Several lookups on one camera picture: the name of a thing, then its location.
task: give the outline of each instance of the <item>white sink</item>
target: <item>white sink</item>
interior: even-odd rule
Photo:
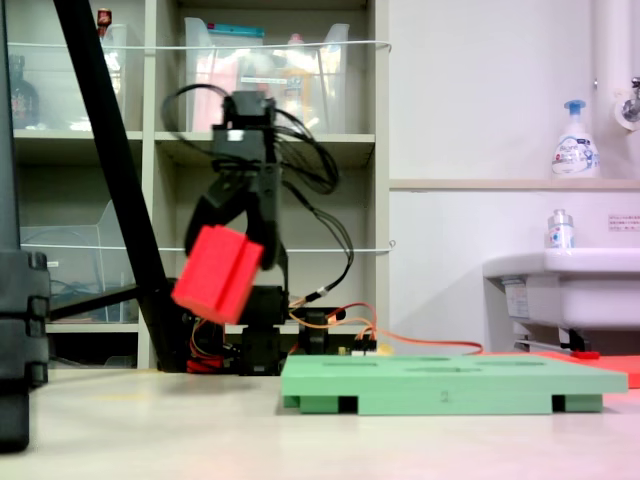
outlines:
[[[547,249],[485,263],[518,323],[640,329],[640,249]]]

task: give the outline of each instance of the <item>blue pump cap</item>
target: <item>blue pump cap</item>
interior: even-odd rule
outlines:
[[[570,100],[564,104],[564,108],[569,109],[571,115],[580,115],[580,110],[586,106],[587,104],[582,100]]]

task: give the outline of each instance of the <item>white table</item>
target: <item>white table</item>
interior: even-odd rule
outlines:
[[[278,378],[54,371],[2,480],[640,479],[640,391],[603,414],[304,416]]]

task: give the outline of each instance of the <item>water faucet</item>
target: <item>water faucet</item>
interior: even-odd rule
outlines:
[[[628,122],[637,122],[640,120],[640,77],[633,77],[631,79],[631,86],[636,98],[624,102],[622,116]]]

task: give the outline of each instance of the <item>green board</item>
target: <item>green board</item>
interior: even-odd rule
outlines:
[[[627,376],[543,357],[293,355],[284,406],[302,413],[515,415],[602,411]]]

